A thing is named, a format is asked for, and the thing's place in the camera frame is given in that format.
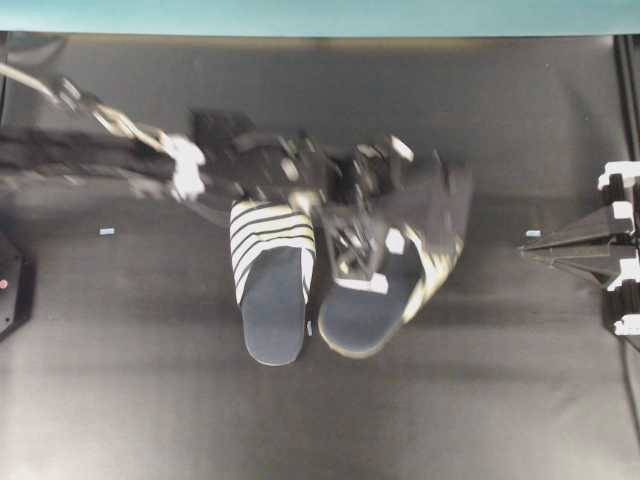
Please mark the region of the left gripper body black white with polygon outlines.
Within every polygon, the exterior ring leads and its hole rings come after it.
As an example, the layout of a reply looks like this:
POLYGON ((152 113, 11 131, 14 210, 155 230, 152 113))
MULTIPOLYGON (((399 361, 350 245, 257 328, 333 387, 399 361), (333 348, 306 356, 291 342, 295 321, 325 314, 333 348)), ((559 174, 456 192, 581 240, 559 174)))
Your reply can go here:
POLYGON ((395 135, 350 148, 309 136, 279 138, 279 213, 309 220, 328 211, 371 210, 408 186, 415 153, 395 135))

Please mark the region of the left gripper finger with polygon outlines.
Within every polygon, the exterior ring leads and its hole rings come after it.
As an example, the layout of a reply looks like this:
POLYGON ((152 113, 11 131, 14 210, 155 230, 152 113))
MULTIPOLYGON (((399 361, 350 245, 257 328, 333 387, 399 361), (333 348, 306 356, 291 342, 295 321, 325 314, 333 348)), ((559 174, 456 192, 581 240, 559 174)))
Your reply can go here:
POLYGON ((314 208, 324 231, 334 283, 344 289, 386 295, 389 282, 381 272, 389 224, 373 201, 325 203, 314 208))
POLYGON ((471 170, 434 149, 409 167, 395 199, 422 248, 456 260, 464 248, 472 196, 471 170))

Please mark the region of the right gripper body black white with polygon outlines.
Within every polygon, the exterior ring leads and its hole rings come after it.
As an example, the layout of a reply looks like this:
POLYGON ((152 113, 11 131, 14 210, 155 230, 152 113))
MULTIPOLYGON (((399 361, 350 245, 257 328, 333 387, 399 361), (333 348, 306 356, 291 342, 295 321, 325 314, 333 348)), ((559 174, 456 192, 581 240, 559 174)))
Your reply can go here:
POLYGON ((598 190, 613 215, 611 245, 614 247, 614 274, 606 290, 615 319, 617 336, 639 335, 639 162, 615 161, 605 164, 598 178, 598 190))

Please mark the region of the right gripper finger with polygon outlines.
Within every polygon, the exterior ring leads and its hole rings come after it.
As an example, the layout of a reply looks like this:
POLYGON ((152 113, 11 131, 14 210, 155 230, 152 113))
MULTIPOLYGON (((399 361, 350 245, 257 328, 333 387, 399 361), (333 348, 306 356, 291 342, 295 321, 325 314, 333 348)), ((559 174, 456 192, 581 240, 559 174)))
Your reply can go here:
POLYGON ((523 250, 540 250, 573 244, 600 242, 625 233, 625 204, 612 203, 525 243, 523 250))
POLYGON ((606 289, 621 273, 620 256, 610 248, 520 250, 523 259, 588 280, 606 289))

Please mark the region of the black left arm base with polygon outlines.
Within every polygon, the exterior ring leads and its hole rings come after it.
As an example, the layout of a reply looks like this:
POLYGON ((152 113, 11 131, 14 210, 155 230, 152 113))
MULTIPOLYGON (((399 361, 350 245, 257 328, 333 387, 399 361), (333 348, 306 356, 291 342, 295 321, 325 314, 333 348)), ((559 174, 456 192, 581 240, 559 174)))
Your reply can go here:
POLYGON ((34 260, 1 233, 1 341, 30 320, 35 290, 34 260))

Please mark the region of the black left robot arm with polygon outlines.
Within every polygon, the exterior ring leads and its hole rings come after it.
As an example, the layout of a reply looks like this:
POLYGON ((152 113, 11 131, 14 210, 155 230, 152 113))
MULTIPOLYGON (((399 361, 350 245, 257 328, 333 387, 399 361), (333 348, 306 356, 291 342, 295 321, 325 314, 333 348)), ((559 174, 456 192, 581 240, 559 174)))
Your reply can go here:
POLYGON ((347 288, 378 288, 385 262, 406 246, 430 289, 455 267, 472 190, 465 166, 417 157, 394 135, 344 149, 303 131, 262 130, 239 112, 198 111, 193 120, 189 137, 5 127, 1 185, 113 178, 141 196, 284 204, 320 225, 334 281, 347 288))

